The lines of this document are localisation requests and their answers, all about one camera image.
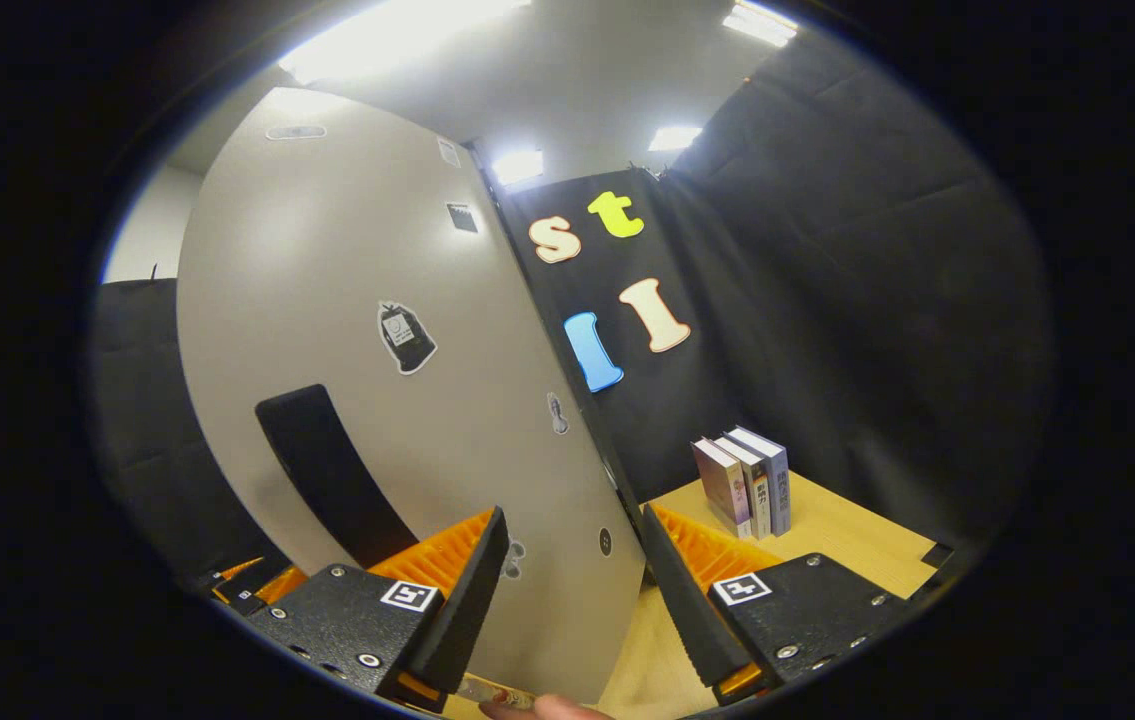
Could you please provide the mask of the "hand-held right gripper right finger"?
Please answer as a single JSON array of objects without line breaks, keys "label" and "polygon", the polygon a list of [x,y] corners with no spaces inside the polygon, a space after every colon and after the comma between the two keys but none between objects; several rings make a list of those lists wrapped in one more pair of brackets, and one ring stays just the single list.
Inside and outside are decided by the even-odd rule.
[{"label": "hand-held right gripper right finger", "polygon": [[928,541],[855,503],[800,503],[782,536],[739,539],[651,503],[648,564],[718,703],[776,693],[868,647],[928,581]]}]

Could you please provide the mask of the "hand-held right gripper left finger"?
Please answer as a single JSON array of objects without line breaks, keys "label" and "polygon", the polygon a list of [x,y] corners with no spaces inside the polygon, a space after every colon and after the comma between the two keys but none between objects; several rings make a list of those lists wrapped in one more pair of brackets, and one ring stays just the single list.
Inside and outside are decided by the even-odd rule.
[{"label": "hand-held right gripper left finger", "polygon": [[439,714],[465,679],[507,553],[506,514],[490,506],[370,569],[328,566],[247,625],[331,683]]}]

